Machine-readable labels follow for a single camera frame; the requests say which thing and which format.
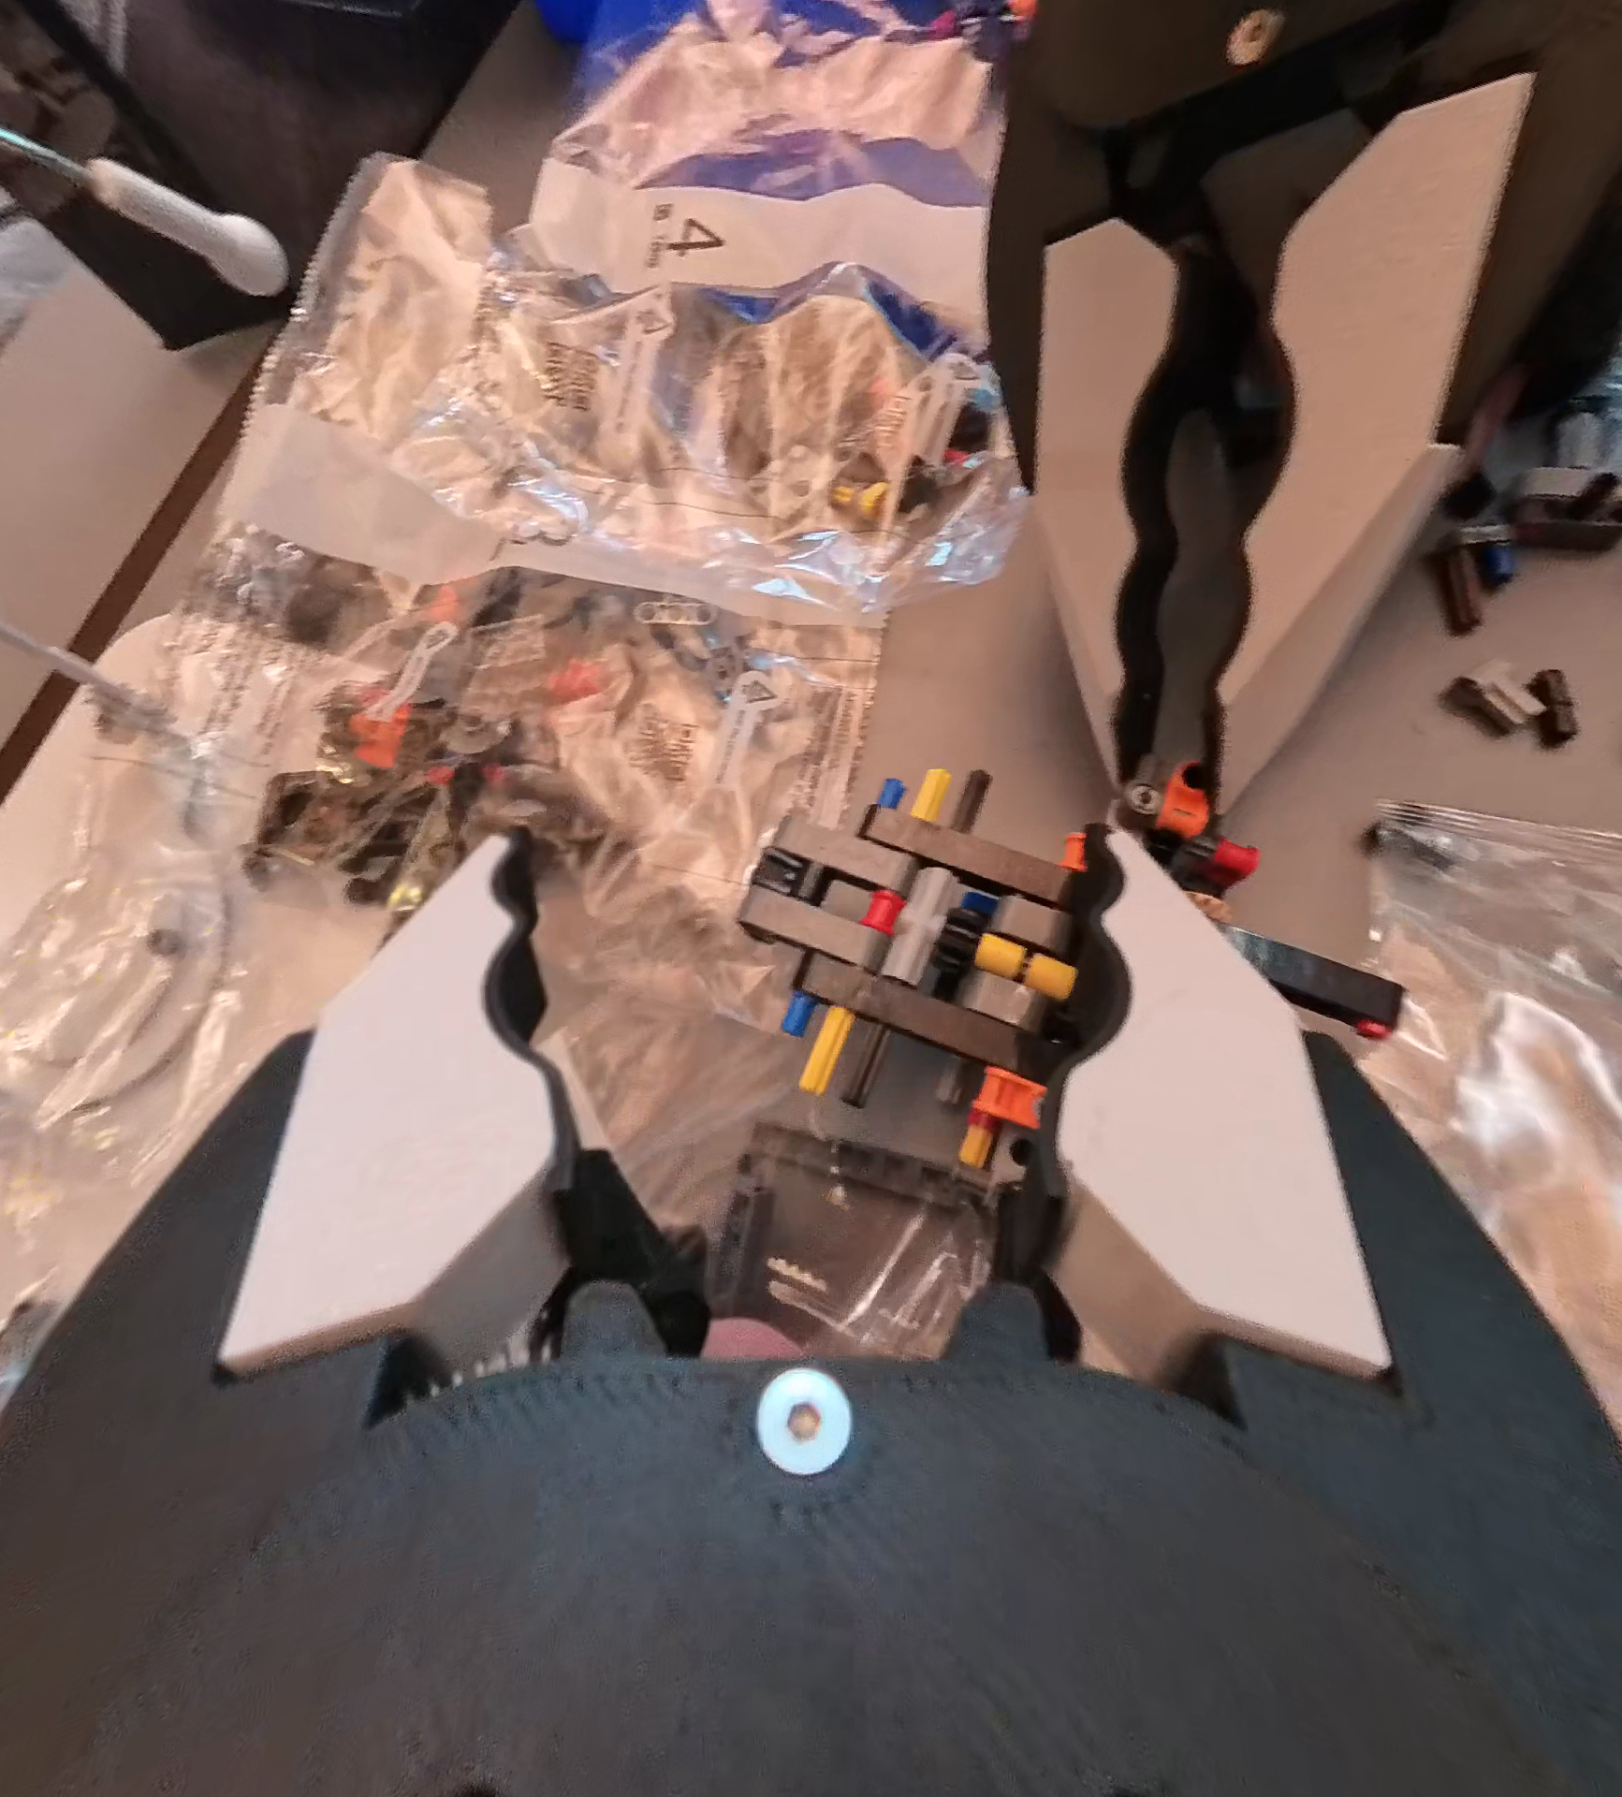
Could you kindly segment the clear bag of black lego parts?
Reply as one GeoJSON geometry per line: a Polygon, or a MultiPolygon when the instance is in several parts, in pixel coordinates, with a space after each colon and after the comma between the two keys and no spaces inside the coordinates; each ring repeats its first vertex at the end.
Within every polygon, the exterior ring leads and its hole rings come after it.
{"type": "Polygon", "coordinates": [[[364,572],[205,580],[171,617],[257,626],[293,669],[243,845],[263,924],[407,924],[525,830],[563,984],[771,1025],[788,952],[737,909],[778,825],[840,823],[883,632],[501,570],[404,606],[364,572]]]}

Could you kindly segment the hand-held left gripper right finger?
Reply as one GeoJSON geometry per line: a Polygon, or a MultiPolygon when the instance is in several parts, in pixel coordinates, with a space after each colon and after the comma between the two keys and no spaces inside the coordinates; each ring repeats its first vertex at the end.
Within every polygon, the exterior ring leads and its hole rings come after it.
{"type": "Polygon", "coordinates": [[[1125,829],[1076,875],[1083,1038],[1044,1098],[1048,1274],[1087,1347],[1177,1383],[1216,1341],[1374,1381],[1393,1347],[1293,1008],[1125,829]]]}

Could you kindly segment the clear bag with white disc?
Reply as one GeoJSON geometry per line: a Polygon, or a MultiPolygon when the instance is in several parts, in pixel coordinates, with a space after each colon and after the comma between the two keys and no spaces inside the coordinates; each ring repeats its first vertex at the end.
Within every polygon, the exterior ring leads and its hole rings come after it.
{"type": "Polygon", "coordinates": [[[213,729],[98,731],[55,875],[0,941],[0,1164],[46,1192],[158,1156],[239,969],[254,765],[213,729]]]}

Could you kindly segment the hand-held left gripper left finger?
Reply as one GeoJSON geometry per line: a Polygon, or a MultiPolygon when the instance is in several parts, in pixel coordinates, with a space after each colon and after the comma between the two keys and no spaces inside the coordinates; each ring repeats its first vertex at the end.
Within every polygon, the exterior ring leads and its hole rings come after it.
{"type": "Polygon", "coordinates": [[[580,1126],[535,1048],[531,840],[490,838],[327,1003],[220,1347],[250,1377],[377,1338],[508,1355],[568,1259],[580,1126]]]}

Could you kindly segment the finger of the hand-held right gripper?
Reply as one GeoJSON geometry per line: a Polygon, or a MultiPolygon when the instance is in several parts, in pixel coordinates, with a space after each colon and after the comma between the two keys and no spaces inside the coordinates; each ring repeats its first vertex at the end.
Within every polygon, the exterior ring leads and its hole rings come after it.
{"type": "Polygon", "coordinates": [[[1535,78],[1349,112],[1220,158],[1207,196],[1290,374],[1290,432],[1246,531],[1250,611],[1222,675],[1220,797],[1310,716],[1460,463],[1452,376],[1535,78]]]}
{"type": "Polygon", "coordinates": [[[1138,404],[1173,340],[1179,265],[1125,218],[1048,248],[1037,525],[1093,737],[1123,778],[1119,604],[1138,553],[1127,460],[1138,404]]]}

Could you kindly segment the scattered loose lego pieces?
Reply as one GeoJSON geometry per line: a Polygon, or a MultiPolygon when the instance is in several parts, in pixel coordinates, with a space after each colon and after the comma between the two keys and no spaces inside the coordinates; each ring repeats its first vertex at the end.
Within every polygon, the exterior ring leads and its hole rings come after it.
{"type": "MultiPolygon", "coordinates": [[[[1608,420],[1600,407],[1574,407],[1550,462],[1514,478],[1477,469],[1445,497],[1426,563],[1454,638],[1479,632],[1524,572],[1599,568],[1622,555],[1622,458],[1608,450],[1608,420]]],[[[1443,701],[1486,733],[1533,735],[1552,752],[1584,731],[1580,683],[1554,662],[1481,662],[1443,701]]]]}

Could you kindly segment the multicolour lego assembly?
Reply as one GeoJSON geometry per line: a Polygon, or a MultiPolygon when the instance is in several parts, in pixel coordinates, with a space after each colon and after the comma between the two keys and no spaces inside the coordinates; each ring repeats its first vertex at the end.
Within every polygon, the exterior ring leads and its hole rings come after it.
{"type": "MultiPolygon", "coordinates": [[[[1055,1072],[1083,1029],[1074,993],[1083,945],[1076,875],[1087,830],[1059,858],[979,836],[971,812],[990,778],[952,797],[934,769],[915,799],[891,778],[864,819],[844,830],[786,817],[739,903],[743,930],[793,954],[782,1033],[806,1046],[799,1089],[810,1100],[868,1104],[894,1042],[921,1044],[975,1070],[962,1087],[962,1164],[984,1167],[1012,1128],[1042,1126],[1055,1072]]],[[[1130,832],[1228,941],[1288,1001],[1389,1042],[1406,988],[1348,961],[1250,931],[1228,900],[1260,866],[1260,849],[1228,832],[1209,772],[1186,761],[1166,778],[1145,767],[1110,821],[1130,832]]]]}

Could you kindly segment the flat empty clear bag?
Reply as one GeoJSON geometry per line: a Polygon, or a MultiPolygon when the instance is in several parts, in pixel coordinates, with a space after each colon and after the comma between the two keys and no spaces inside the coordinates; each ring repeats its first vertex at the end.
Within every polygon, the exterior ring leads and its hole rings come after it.
{"type": "Polygon", "coordinates": [[[1622,1433],[1622,834],[1385,802],[1370,877],[1408,1008],[1366,1074],[1622,1433]]]}

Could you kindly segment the large labelled bag of lego parts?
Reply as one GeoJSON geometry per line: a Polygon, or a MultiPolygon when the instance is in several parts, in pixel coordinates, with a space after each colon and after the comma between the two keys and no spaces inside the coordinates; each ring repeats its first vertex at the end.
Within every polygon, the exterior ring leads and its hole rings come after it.
{"type": "Polygon", "coordinates": [[[1003,572],[986,342],[1035,3],[602,3],[529,218],[587,286],[533,426],[591,578],[885,617],[1003,572]]]}

